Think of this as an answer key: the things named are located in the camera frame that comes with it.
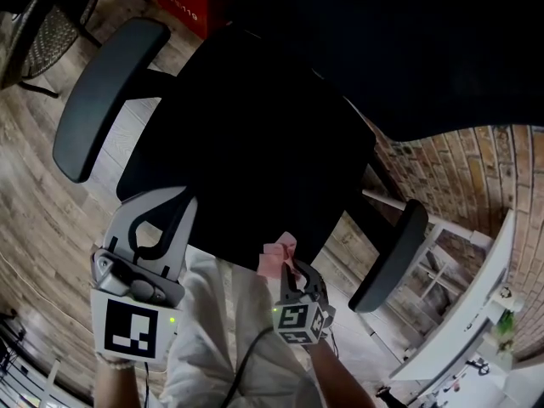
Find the black chair seat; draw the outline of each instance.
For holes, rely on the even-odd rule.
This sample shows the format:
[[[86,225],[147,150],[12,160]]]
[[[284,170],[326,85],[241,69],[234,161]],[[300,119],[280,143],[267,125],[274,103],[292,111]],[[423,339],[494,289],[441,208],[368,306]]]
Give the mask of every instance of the black chair seat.
[[[190,185],[190,244],[256,269],[284,231],[311,263],[357,187],[375,144],[349,103],[311,70],[231,26],[204,42],[163,97],[117,186]],[[151,223],[163,230],[158,214]]]

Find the chair armrest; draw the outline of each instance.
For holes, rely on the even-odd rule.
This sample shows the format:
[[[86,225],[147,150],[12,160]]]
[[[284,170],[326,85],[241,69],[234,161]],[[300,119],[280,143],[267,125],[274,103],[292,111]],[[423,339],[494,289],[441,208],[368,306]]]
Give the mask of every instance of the chair armrest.
[[[168,28],[135,18],[123,24],[88,63],[71,91],[55,136],[53,158],[75,183],[88,179],[131,84],[168,41]]]
[[[371,270],[349,300],[348,306],[353,311],[370,313],[385,303],[425,239],[427,223],[428,215],[422,203],[409,200],[389,237],[388,249],[380,251]]]

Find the pink cloth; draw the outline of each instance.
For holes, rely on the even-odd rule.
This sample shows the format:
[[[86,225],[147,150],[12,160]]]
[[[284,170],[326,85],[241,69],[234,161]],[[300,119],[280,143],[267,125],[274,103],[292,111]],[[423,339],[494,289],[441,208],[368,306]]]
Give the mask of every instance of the pink cloth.
[[[257,273],[267,278],[281,279],[281,266],[289,264],[295,276],[300,274],[295,269],[292,258],[295,255],[297,239],[290,233],[283,233],[276,243],[268,243],[263,246],[263,253],[258,257]]]

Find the brick wall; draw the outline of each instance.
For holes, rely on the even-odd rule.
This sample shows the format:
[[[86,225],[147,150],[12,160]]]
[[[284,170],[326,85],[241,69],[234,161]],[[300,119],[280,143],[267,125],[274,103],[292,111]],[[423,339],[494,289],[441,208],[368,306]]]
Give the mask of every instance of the brick wall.
[[[506,210],[516,210],[508,280],[525,306],[514,353],[524,359],[543,351],[544,127],[476,127],[407,143],[373,129],[376,152],[403,196],[430,213],[495,237]],[[473,274],[483,263],[465,241],[446,237],[442,244]]]

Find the wicker chair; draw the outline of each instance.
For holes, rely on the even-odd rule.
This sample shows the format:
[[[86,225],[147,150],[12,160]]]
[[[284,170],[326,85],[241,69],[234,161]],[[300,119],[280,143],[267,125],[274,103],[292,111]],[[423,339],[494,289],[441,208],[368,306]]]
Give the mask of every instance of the wicker chair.
[[[78,35],[100,47],[100,42],[85,29],[97,2],[32,0],[15,21],[9,50],[0,68],[0,89],[18,84],[26,90],[58,98],[57,93],[25,80],[39,76],[54,65]]]

